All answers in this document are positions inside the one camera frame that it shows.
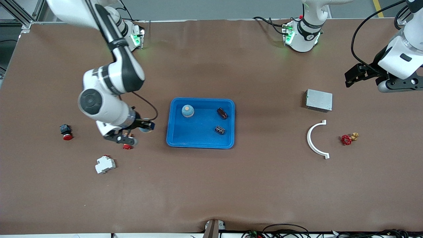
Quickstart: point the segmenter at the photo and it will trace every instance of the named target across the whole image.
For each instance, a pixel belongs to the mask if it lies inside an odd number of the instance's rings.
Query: black cable
[[[296,231],[296,230],[292,230],[292,229],[282,229],[282,230],[277,230],[276,232],[277,233],[286,233],[287,235],[294,235],[294,236],[296,236],[296,234],[298,234],[298,235],[301,236],[301,238],[304,238],[303,235],[306,235],[307,238],[311,238],[310,233],[308,231],[302,232],[302,231]]]
[[[299,238],[299,236],[297,236],[295,233],[292,233],[291,235],[295,236],[296,238]]]
[[[273,235],[273,234],[271,234],[271,235],[272,235],[272,237],[270,237],[267,233],[262,233],[262,232],[261,232],[261,234],[263,234],[263,235],[264,235],[264,236],[262,236],[263,238],[266,238],[266,237],[267,237],[267,238],[275,238],[275,237],[276,237],[276,238],[279,238],[277,235]]]
[[[257,237],[260,236],[261,238],[266,238],[266,237],[270,238],[266,233],[262,233],[259,231],[256,231],[256,233],[257,233]]]
[[[287,35],[288,35],[287,33],[283,33],[282,31],[278,31],[278,30],[276,29],[275,25],[273,24],[272,19],[271,19],[270,17],[269,17],[269,21],[270,21],[270,24],[273,26],[273,29],[274,29],[276,32],[278,32],[279,34],[284,35],[284,36],[287,36]]]
[[[302,17],[304,17],[304,4],[302,4]],[[300,22],[301,21],[301,20],[296,20],[293,17],[291,17],[290,19],[293,20],[293,21],[296,21],[296,22]]]
[[[144,102],[148,103],[154,109],[154,111],[156,111],[155,117],[153,119],[149,119],[150,121],[155,120],[159,116],[159,111],[157,110],[157,108],[153,104],[151,104],[149,101],[147,101],[145,98],[138,95],[137,93],[135,92],[132,92],[132,93],[135,94],[137,97],[141,98],[142,100],[144,100]]]
[[[401,3],[404,3],[406,0],[401,0],[401,1],[399,1],[399,2],[396,2],[396,3],[394,3],[394,4],[391,4],[391,5],[389,5],[389,6],[387,6],[387,7],[385,7],[385,8],[382,8],[382,9],[380,9],[379,11],[376,11],[375,13],[373,13],[373,14],[371,14],[370,16],[368,16],[366,19],[364,19],[364,21],[363,22],[361,22],[360,23],[360,25],[357,27],[357,29],[355,30],[355,32],[354,32],[354,35],[352,36],[352,40],[351,40],[351,53],[352,53],[352,56],[354,56],[354,58],[356,59],[356,60],[358,60],[360,63],[362,63],[362,64],[364,64],[364,65],[366,65],[368,68],[370,68],[371,70],[373,70],[373,71],[375,71],[376,73],[378,73],[378,74],[380,74],[381,76],[384,76],[384,75],[386,75],[386,73],[381,73],[381,72],[379,72],[378,70],[375,70],[373,67],[371,67],[369,64],[367,64],[366,62],[364,62],[362,59],[360,59],[356,54],[355,54],[355,52],[354,52],[354,41],[355,41],[355,37],[356,37],[356,35],[357,35],[357,32],[359,31],[359,29],[364,25],[364,23],[366,23],[370,18],[372,18],[373,16],[376,16],[378,13],[380,13],[380,12],[383,12],[383,11],[385,11],[385,10],[387,10],[387,9],[390,9],[390,8],[392,8],[392,7],[395,7],[396,5],[399,5],[399,4],[401,4]]]
[[[303,230],[305,230],[306,231],[306,235],[307,235],[307,237],[308,238],[310,238],[310,232],[307,230],[307,229],[305,229],[304,227],[302,227],[302,226],[299,226],[299,225],[295,225],[295,224],[289,224],[289,223],[278,223],[278,224],[272,224],[272,225],[269,225],[269,226],[267,226],[267,227],[265,227],[265,228],[263,228],[263,233],[264,233],[264,231],[267,229],[267,228],[270,228],[270,227],[275,227],[275,226],[291,226],[291,227],[299,227],[299,228],[301,228],[301,229],[303,229]]]
[[[10,41],[12,41],[12,42],[18,42],[17,40],[4,40],[4,41],[0,41],[0,42],[10,42]]]
[[[253,19],[260,19],[260,20],[264,21],[265,23],[267,23],[269,25],[272,25],[271,22],[269,22],[268,20],[264,19],[263,17],[253,17]],[[277,27],[282,27],[282,25],[278,25],[278,24],[273,24],[273,25],[274,26],[277,26]]]
[[[353,235],[347,235],[346,237],[343,237],[343,238],[364,238],[364,237],[366,237],[366,238],[372,238],[373,236],[379,236],[379,237],[383,238],[383,236],[378,235],[377,233],[376,234],[362,234],[362,233],[358,233],[358,234],[353,234]]]
[[[124,6],[124,10],[128,13],[129,17],[131,18],[131,21],[133,21],[134,19],[132,18],[131,14],[129,13],[128,9],[126,8],[124,2],[122,0],[119,0],[122,3],[122,6]]]
[[[402,20],[404,21],[409,15],[411,15],[411,12],[409,12]]]
[[[401,27],[399,27],[398,25],[398,18],[400,18],[402,15],[404,15],[404,13],[407,11],[408,6],[405,5],[403,8],[401,8],[401,10],[398,11],[398,13],[395,15],[394,18],[394,26],[397,30],[401,30]]]

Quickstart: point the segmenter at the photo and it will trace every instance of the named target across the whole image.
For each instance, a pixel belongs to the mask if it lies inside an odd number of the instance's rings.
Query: blue plastic tray
[[[194,115],[186,118],[182,107],[191,105]],[[222,108],[228,118],[223,119],[216,110]],[[220,135],[216,126],[226,132]],[[235,141],[235,103],[230,99],[177,97],[170,103],[166,142],[172,147],[230,149]]]

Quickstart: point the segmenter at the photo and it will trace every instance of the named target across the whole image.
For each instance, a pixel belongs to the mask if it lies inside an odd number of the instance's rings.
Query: robotic arm
[[[102,136],[120,144],[135,145],[137,141],[123,130],[137,127],[154,129],[154,123],[119,99],[119,95],[134,92],[144,83],[144,71],[131,54],[113,16],[97,0],[47,0],[51,10],[63,21],[99,30],[113,55],[114,62],[91,69],[84,74],[84,90],[78,98],[80,110],[96,120]]]
[[[353,0],[302,0],[304,15],[283,26],[284,43],[298,52],[307,52],[317,44],[321,28],[328,18],[326,5],[341,5]]]
[[[345,73],[347,88],[373,77],[380,92],[423,90],[423,77],[417,69],[423,65],[423,0],[407,0],[411,19],[367,64],[356,64]]]

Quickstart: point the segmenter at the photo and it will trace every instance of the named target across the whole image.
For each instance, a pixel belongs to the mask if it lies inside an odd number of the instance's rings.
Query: blue ball
[[[191,105],[185,105],[182,107],[182,115],[184,117],[191,117],[194,115],[194,108]]]

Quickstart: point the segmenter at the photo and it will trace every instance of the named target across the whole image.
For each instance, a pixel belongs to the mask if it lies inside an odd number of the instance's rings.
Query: white semicircular pipe clamp
[[[312,127],[308,130],[308,133],[307,133],[307,142],[308,142],[308,145],[310,146],[310,148],[311,148],[314,152],[316,152],[316,153],[317,153],[317,154],[319,154],[319,155],[324,156],[324,159],[325,159],[325,160],[327,160],[327,159],[329,159],[329,153],[325,153],[325,152],[322,152],[322,151],[318,150],[318,149],[317,149],[317,148],[313,145],[313,142],[311,142],[311,132],[313,131],[313,129],[314,129],[316,126],[320,126],[320,125],[326,125],[326,120],[323,120],[321,123],[317,123],[316,125],[312,126]]]

